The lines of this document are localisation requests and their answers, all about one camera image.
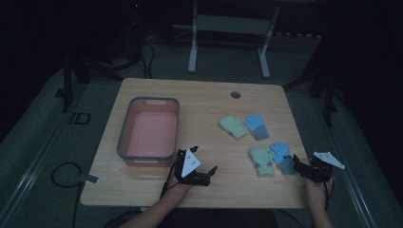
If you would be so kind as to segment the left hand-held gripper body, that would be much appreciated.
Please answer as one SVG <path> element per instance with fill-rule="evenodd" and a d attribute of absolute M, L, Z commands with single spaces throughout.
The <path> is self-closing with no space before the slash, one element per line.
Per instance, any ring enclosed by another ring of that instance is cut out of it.
<path fill-rule="evenodd" d="M 174 175 L 179 183 L 187 185 L 197 184 L 196 169 L 201 165 L 201 162 L 194 155 L 197 150 L 197 146 L 178 150 Z"/>

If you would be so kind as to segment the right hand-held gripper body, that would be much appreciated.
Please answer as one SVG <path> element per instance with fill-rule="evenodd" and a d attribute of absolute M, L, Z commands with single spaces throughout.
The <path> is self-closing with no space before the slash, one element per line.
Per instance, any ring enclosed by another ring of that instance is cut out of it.
<path fill-rule="evenodd" d="M 310 159 L 310 168 L 307 178 L 315 183 L 327 182 L 333 175 L 333 168 L 344 170 L 345 165 L 341 163 L 331 152 L 315 152 Z"/>

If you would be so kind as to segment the blue glove with dark dots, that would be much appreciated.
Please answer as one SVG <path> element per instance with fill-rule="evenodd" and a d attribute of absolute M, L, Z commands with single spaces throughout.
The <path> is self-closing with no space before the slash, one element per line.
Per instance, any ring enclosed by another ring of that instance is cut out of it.
<path fill-rule="evenodd" d="M 284 175 L 295 173 L 293 158 L 287 143 L 274 142 L 269 148 L 275 164 Z"/>

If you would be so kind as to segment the light green glove with patches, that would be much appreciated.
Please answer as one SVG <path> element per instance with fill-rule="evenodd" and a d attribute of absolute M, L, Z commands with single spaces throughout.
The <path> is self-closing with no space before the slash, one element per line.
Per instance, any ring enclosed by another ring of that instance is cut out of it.
<path fill-rule="evenodd" d="M 275 175 L 274 162 L 266 147 L 252 147 L 249 150 L 249 155 L 260 177 L 273 177 Z"/>

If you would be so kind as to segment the pink basin with grey rim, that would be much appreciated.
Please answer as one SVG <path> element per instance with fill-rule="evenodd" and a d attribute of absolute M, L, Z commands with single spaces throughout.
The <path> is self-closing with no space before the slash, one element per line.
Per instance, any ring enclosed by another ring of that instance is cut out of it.
<path fill-rule="evenodd" d="M 117 154 L 131 166 L 169 166 L 176 153 L 180 103 L 136 97 L 129 103 Z"/>

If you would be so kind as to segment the plain light green glove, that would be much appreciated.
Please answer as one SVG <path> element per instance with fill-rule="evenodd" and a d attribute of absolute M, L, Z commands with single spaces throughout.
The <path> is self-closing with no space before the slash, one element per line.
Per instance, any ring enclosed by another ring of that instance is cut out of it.
<path fill-rule="evenodd" d="M 247 130 L 239 118 L 234 116 L 225 116 L 219 120 L 219 126 L 232 136 L 235 140 L 239 140 L 247 134 Z"/>

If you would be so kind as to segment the plain blue glove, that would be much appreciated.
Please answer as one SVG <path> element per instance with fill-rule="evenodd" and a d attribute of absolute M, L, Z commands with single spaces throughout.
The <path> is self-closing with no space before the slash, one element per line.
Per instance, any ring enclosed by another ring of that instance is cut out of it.
<path fill-rule="evenodd" d="M 245 118 L 244 124 L 256 140 L 263 140 L 269 137 L 263 118 L 256 113 Z"/>

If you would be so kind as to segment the person's right hand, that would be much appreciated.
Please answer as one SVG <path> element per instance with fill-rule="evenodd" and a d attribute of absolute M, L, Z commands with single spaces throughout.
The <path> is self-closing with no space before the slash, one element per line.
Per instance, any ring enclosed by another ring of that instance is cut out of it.
<path fill-rule="evenodd" d="M 326 210 L 328 200 L 334 190 L 334 181 L 315 183 L 311 180 L 306 180 L 305 190 L 309 209 L 322 207 Z"/>

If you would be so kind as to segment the person's left hand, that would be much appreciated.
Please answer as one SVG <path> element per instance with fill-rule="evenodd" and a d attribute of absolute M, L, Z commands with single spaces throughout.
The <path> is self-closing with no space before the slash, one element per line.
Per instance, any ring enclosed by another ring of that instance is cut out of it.
<path fill-rule="evenodd" d="M 176 177 L 172 176 L 168 181 L 163 199 L 174 205 L 179 205 L 190 189 L 191 185 L 179 183 Z"/>

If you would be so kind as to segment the person's dark clothing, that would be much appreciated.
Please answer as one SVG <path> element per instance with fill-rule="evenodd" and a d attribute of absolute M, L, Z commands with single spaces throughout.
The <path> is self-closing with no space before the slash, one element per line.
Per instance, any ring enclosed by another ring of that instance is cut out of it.
<path fill-rule="evenodd" d="M 174 209 L 157 228 L 280 228 L 272 210 Z"/>

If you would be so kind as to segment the black stand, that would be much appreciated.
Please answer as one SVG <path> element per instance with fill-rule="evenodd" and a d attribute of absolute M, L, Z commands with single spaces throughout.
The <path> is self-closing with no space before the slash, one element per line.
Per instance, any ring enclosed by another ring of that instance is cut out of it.
<path fill-rule="evenodd" d="M 91 70 L 113 81 L 136 66 L 144 45 L 142 0 L 71 0 L 76 5 L 63 32 L 63 110 L 72 103 L 72 81 L 87 84 Z"/>
<path fill-rule="evenodd" d="M 317 47 L 303 69 L 302 75 L 291 83 L 284 85 L 283 89 L 290 90 L 312 80 L 313 82 L 308 89 L 308 95 L 311 98 L 319 98 L 321 95 L 324 95 L 322 116 L 327 126 L 332 127 L 332 113 L 337 112 L 337 108 L 333 102 L 336 70 L 332 60 L 333 55 L 330 53 L 330 37 L 323 34 L 319 35 L 318 38 Z"/>

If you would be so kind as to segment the black floor bracket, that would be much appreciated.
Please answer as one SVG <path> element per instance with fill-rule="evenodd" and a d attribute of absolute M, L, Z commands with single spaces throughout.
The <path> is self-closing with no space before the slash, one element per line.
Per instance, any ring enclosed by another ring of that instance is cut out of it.
<path fill-rule="evenodd" d="M 74 112 L 69 120 L 69 124 L 85 125 L 89 124 L 91 120 L 90 113 Z"/>

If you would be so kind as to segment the white metal stand frame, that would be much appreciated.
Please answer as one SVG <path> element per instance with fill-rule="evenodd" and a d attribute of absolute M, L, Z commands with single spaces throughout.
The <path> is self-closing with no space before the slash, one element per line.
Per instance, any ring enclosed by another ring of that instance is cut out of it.
<path fill-rule="evenodd" d="M 257 49 L 259 64 L 263 78 L 271 76 L 266 52 L 269 42 L 274 33 L 276 21 L 280 7 L 274 7 L 274 12 L 270 19 L 254 19 L 241 18 L 231 16 L 218 16 L 198 13 L 199 0 L 193 0 L 193 16 L 192 16 L 192 40 L 189 54 L 188 68 L 189 73 L 195 73 L 197 68 L 198 41 L 197 35 L 199 30 L 243 33 L 263 35 L 264 42 Z"/>

